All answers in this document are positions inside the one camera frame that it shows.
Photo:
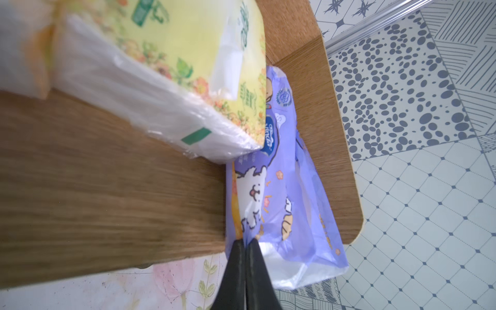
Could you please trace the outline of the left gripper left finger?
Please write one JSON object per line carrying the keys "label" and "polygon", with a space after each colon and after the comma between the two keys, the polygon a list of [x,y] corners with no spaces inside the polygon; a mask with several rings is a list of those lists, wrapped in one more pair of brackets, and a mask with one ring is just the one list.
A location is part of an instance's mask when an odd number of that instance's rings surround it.
{"label": "left gripper left finger", "polygon": [[211,310],[245,309],[245,244],[233,242],[226,270]]}

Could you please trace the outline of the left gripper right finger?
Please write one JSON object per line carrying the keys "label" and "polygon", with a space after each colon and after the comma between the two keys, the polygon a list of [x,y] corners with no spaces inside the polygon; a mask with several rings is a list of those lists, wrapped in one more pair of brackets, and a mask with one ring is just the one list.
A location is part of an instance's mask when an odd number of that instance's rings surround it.
{"label": "left gripper right finger", "polygon": [[257,239],[253,239],[245,252],[245,291],[248,310],[282,310]]}

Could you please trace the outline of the purple tissue pack top shelf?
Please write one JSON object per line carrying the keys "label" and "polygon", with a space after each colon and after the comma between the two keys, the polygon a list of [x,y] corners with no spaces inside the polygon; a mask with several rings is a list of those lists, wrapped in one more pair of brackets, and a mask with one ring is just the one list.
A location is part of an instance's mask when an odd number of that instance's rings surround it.
{"label": "purple tissue pack top shelf", "polygon": [[226,252],[237,239],[258,240],[276,289],[335,278],[349,267],[294,102],[287,76],[267,67],[263,148],[226,166]]}

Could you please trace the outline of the yellow-green tissue pack top shelf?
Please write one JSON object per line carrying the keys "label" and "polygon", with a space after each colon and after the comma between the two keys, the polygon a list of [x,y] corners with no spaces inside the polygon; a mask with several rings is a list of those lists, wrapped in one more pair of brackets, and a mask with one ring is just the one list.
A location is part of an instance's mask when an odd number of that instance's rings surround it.
{"label": "yellow-green tissue pack top shelf", "polygon": [[255,1],[60,1],[56,89],[223,164],[263,147]]}

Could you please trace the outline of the orange tissue pack top shelf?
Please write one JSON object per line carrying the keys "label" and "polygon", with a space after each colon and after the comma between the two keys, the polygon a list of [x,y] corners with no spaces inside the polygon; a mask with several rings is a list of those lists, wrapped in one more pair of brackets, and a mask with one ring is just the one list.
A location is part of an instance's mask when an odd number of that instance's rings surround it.
{"label": "orange tissue pack top shelf", "polygon": [[45,99],[56,1],[1,1],[1,90]]}

